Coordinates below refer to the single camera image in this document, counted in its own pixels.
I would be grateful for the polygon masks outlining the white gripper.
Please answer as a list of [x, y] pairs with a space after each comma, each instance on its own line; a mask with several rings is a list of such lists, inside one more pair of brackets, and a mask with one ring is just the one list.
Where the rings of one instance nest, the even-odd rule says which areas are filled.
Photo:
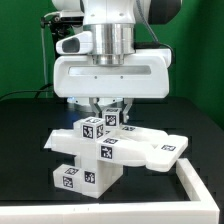
[[169, 49], [139, 49], [126, 55], [119, 66], [94, 65], [91, 56], [61, 56], [54, 65], [54, 91], [59, 97], [90, 98], [96, 117], [101, 116], [98, 98], [125, 98], [123, 121], [133, 98], [164, 98], [169, 93]]

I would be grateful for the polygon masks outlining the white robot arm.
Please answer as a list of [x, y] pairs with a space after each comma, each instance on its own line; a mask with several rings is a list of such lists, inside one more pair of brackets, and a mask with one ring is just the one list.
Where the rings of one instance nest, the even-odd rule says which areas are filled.
[[159, 41], [134, 43], [134, 26], [166, 24], [182, 0], [52, 0], [59, 16], [81, 17], [78, 33], [56, 43], [54, 90], [100, 112], [101, 99], [122, 98], [123, 119], [135, 98], [164, 98], [169, 93], [170, 48]]

